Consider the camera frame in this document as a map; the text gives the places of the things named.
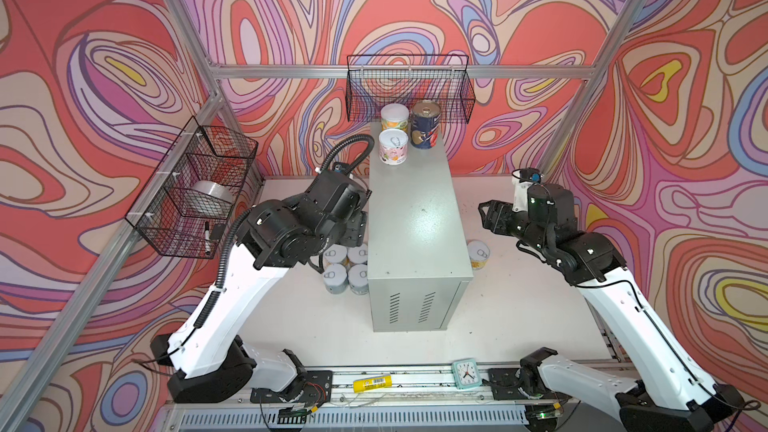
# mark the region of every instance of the can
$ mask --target can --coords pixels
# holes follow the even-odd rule
[[[417,149],[433,148],[440,125],[440,106],[431,100],[421,100],[411,112],[411,143]]]
[[[350,247],[346,253],[346,256],[350,260],[350,264],[367,264],[368,245],[363,244],[359,247]]]
[[[388,103],[381,110],[382,130],[400,129],[408,133],[408,107],[401,103]]]
[[[381,377],[371,377],[370,379],[359,379],[352,382],[352,390],[356,393],[366,390],[380,389],[392,386],[392,376],[383,375]]]
[[[322,274],[322,282],[326,285],[326,290],[332,294],[344,292],[349,283],[346,280],[346,267],[341,264],[329,265]]]
[[[326,261],[326,264],[346,265],[346,247],[333,244],[322,253],[322,258]]]
[[[368,293],[368,265],[358,264],[349,272],[350,289],[358,295]]]
[[[385,164],[396,166],[406,161],[408,134],[400,129],[387,129],[379,134],[379,158]]]
[[[469,262],[472,264],[472,270],[479,270],[485,267],[488,257],[491,256],[491,249],[479,240],[470,241],[467,244],[467,251],[469,252]]]

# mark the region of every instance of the psychedelic wallpaper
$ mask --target psychedelic wallpaper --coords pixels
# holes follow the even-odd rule
[[[162,0],[0,0],[0,393],[206,98]],[[140,244],[26,430],[150,423],[128,359],[204,266]]]
[[[467,53],[591,64],[625,0],[185,0],[214,62],[345,63]],[[768,0],[649,0],[556,171],[677,337],[768,400]],[[344,80],[221,83],[268,176],[311,173],[349,123]],[[575,80],[476,80],[447,126],[454,174],[536,163]],[[157,161],[206,99],[162,0],[0,0],[0,392],[62,309]],[[242,210],[254,199],[249,182]],[[140,243],[28,430],[152,427],[165,379],[132,362],[186,319],[215,261]],[[740,432],[765,431],[765,412]]]
[[[557,171],[691,356],[763,403],[766,30],[768,0],[649,0]],[[734,430],[767,427],[764,405]]]
[[[591,64],[625,0],[186,0],[213,62],[346,64],[352,53],[462,52],[475,64]],[[311,174],[349,123],[345,80],[222,82],[265,176]],[[456,175],[538,157],[575,80],[476,80],[468,125],[444,130]]]

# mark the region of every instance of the wall-mounted wire basket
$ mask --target wall-mounted wire basket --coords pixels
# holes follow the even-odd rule
[[[160,255],[212,258],[258,145],[226,127],[198,125],[157,195],[126,219]]]
[[[381,108],[419,100],[440,105],[441,122],[469,123],[475,90],[467,75],[469,57],[449,54],[359,54],[346,58],[346,116],[351,122],[381,117]]]

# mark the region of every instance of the blue can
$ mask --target blue can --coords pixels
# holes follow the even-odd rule
[[[411,109],[411,144],[417,149],[431,149],[437,142],[440,106],[431,100],[420,100]]]

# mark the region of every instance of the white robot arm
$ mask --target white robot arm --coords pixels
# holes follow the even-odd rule
[[[331,161],[354,142],[368,142],[350,164]],[[267,200],[238,216],[221,244],[216,281],[186,322],[151,344],[159,364],[176,368],[168,380],[177,403],[215,403],[243,387],[266,388],[284,400],[296,398],[306,382],[301,362],[290,350],[259,350],[237,337],[259,300],[297,263],[322,273],[320,255],[332,244],[359,246],[370,190],[351,172],[373,148],[366,134],[342,140],[329,152],[304,193]]]
[[[616,378],[541,348],[521,360],[526,395],[554,390],[619,420],[629,432],[707,432],[745,408],[733,386],[718,384],[686,352],[643,296],[626,261],[602,234],[578,230],[573,194],[542,183],[535,168],[512,174],[514,202],[478,210],[483,227],[518,238],[517,248],[563,274],[600,313],[641,380]]]

